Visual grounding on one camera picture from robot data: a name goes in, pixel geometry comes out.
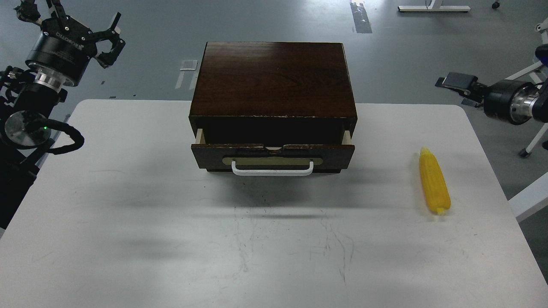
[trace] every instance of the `black cable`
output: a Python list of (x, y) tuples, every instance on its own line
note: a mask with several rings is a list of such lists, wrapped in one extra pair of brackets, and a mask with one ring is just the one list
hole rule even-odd
[(54, 155), (65, 154), (68, 152), (76, 151), (84, 145), (84, 136), (82, 136), (82, 134), (76, 128), (64, 122), (53, 119), (36, 119), (27, 124), (25, 128), (33, 132), (40, 127), (48, 127), (63, 132), (67, 134), (72, 139), (72, 141), (74, 141), (74, 143), (70, 145), (49, 149), (46, 151), (47, 153), (51, 153)]

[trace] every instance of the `drawer handle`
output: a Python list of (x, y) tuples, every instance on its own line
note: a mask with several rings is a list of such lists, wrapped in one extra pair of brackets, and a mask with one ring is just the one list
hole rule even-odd
[(310, 160), (309, 168), (306, 170), (275, 170), (275, 169), (263, 169), (263, 170), (242, 170), (236, 168), (236, 161), (232, 160), (232, 172), (240, 176), (307, 176), (312, 173), (314, 168), (314, 161)]

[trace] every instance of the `dark wood cabinet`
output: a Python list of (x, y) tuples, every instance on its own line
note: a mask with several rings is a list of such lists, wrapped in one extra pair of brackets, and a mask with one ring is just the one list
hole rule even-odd
[(238, 167), (308, 167), (284, 159), (293, 157), (314, 159), (314, 172), (340, 172), (357, 122), (343, 45), (209, 42), (189, 119), (192, 152), (208, 171), (246, 157), (282, 159), (240, 159)]

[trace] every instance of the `white table leg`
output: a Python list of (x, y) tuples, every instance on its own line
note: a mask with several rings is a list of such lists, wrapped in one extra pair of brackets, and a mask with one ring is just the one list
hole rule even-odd
[(400, 12), (468, 12), (468, 5), (442, 5), (443, 0), (432, 0), (429, 6), (399, 5)]

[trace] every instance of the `scratch marks on table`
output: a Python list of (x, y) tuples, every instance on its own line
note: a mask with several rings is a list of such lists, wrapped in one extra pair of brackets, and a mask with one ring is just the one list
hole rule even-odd
[(119, 173), (127, 174), (124, 171), (121, 171), (118, 169), (90, 170), (90, 172), (119, 172)]
[(239, 271), (232, 274), (232, 279), (235, 281), (238, 278), (239, 274), (241, 274), (242, 272), (249, 271), (249, 267), (247, 264), (249, 261), (249, 257), (246, 252), (246, 244), (243, 243), (240, 238), (240, 225), (239, 225), (239, 218), (236, 215), (236, 207), (234, 207), (234, 221), (236, 222), (236, 233), (234, 234), (234, 236), (236, 238), (236, 245), (237, 245), (239, 256), (240, 256)]
[(32, 257), (31, 257), (31, 262), (32, 262), (32, 263), (34, 263), (34, 262), (38, 262), (38, 261), (40, 261), (40, 260), (44, 259), (45, 257), (47, 257), (47, 256), (51, 255), (52, 253), (53, 253), (53, 250), (52, 250), (52, 251), (50, 251), (49, 253), (47, 253), (46, 255), (43, 255), (43, 256), (41, 256), (41, 257), (40, 257), (40, 258), (38, 258), (38, 259), (35, 259), (35, 256), (34, 256), (34, 254), (32, 254)]
[[(329, 242), (331, 238), (334, 239), (335, 245), (338, 244), (336, 246), (340, 247), (340, 252), (342, 252), (342, 265), (339, 266), (339, 274), (342, 278), (342, 282), (346, 285), (346, 268), (352, 262), (352, 258), (354, 256), (354, 240), (350, 236), (340, 232), (337, 225), (335, 225), (335, 229), (333, 229), (333, 222), (332, 220), (329, 220), (327, 213), (323, 210), (320, 211), (324, 214), (324, 217), (320, 220), (320, 224), (326, 231), (326, 244), (323, 255), (325, 256), (326, 252), (331, 251), (331, 245)], [(310, 250), (309, 259), (312, 259), (312, 250)]]

